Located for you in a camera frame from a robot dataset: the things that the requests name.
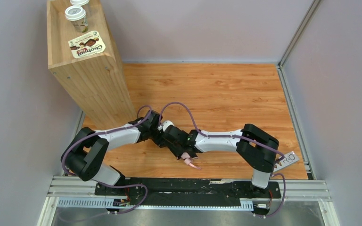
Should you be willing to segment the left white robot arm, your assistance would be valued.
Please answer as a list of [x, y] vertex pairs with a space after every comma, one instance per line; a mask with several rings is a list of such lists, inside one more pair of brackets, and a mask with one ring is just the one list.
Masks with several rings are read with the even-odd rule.
[[103, 163], [107, 151], [152, 139], [158, 133], [160, 114], [149, 111], [121, 127], [108, 130], [82, 128], [61, 156], [66, 169], [82, 181], [95, 180], [114, 186], [122, 173]]

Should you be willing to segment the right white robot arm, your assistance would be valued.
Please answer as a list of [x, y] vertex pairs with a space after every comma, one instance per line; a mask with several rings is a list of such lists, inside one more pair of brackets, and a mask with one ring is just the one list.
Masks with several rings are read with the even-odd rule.
[[189, 133], [169, 124], [159, 127], [156, 141], [159, 147], [167, 147], [177, 159], [192, 166], [199, 153], [226, 151], [238, 153], [252, 168], [251, 185], [267, 189], [276, 163], [279, 141], [253, 124], [228, 132], [209, 132], [199, 129]]

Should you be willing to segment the pink folding umbrella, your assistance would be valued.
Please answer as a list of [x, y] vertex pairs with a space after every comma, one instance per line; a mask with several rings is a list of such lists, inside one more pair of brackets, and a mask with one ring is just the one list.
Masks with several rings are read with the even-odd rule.
[[183, 159], [184, 163], [190, 167], [193, 167], [195, 169], [198, 169], [198, 170], [201, 170], [201, 167], [195, 165], [193, 163], [193, 161], [195, 159], [197, 159], [197, 155], [195, 153], [187, 153], [187, 152], [184, 152], [182, 155], [181, 155], [181, 158]]

